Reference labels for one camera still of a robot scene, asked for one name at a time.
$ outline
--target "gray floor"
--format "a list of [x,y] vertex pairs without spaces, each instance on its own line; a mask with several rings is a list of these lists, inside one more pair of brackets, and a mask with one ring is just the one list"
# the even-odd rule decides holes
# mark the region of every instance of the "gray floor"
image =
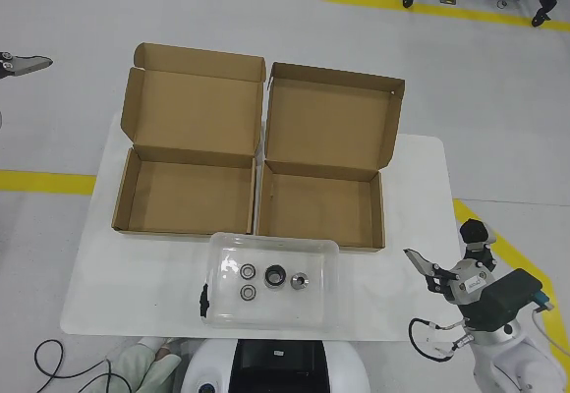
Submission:
[[[501,12],[530,15],[537,3]],[[570,1],[562,3],[553,17],[570,22]],[[95,174],[142,41],[405,79],[400,131],[444,142],[454,197],[551,277],[570,339],[570,33],[319,0],[0,0],[0,50],[55,60],[0,83],[0,169]],[[46,338],[65,342],[65,370],[135,341],[59,329],[87,204],[87,196],[0,193],[0,392],[42,385],[32,354]],[[405,343],[357,348],[375,392],[478,391],[469,352],[437,365]]]

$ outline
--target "metal bushing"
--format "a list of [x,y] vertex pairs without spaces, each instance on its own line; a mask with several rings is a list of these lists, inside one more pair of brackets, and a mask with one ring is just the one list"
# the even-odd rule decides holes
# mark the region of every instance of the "metal bushing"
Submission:
[[278,288],[285,282],[287,273],[283,266],[273,264],[265,269],[265,285],[267,288]]
[[242,267],[239,269],[239,275],[242,276],[244,280],[253,279],[255,277],[255,274],[257,274],[257,270],[249,263],[242,265]]
[[301,290],[307,288],[309,285],[309,277],[305,273],[296,273],[292,276],[292,288],[295,290]]
[[244,285],[242,290],[239,291],[239,295],[241,295],[243,300],[249,302],[257,296],[257,288],[254,285]]

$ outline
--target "cardboard box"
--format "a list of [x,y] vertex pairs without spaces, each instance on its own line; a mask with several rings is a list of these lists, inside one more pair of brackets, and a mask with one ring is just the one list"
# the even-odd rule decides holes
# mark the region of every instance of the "cardboard box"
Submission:
[[141,44],[121,119],[133,148],[112,227],[250,234],[264,81],[260,57]]
[[405,82],[275,63],[259,235],[382,249],[379,169],[394,151]]

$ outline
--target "white table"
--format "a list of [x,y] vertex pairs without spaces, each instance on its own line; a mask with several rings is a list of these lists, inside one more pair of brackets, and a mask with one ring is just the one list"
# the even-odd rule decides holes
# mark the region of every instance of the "white table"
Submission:
[[[440,140],[399,135],[383,169],[386,248],[342,252],[342,325],[330,333],[217,329],[200,318],[208,239],[123,235],[110,227],[131,142],[115,116],[90,200],[60,325],[84,335],[407,341],[418,316],[452,323],[461,315],[405,257],[413,248],[450,268],[460,259],[451,190]],[[453,335],[437,338],[447,341]]]

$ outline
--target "box flap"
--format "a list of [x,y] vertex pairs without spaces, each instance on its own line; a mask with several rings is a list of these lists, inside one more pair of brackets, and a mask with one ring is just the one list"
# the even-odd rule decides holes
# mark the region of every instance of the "box flap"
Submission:
[[137,47],[135,67],[166,73],[265,82],[265,61],[262,57],[155,43],[142,43]]
[[405,82],[274,63],[266,159],[376,170],[388,164]]
[[262,58],[144,43],[135,66],[121,121],[135,144],[254,156]]

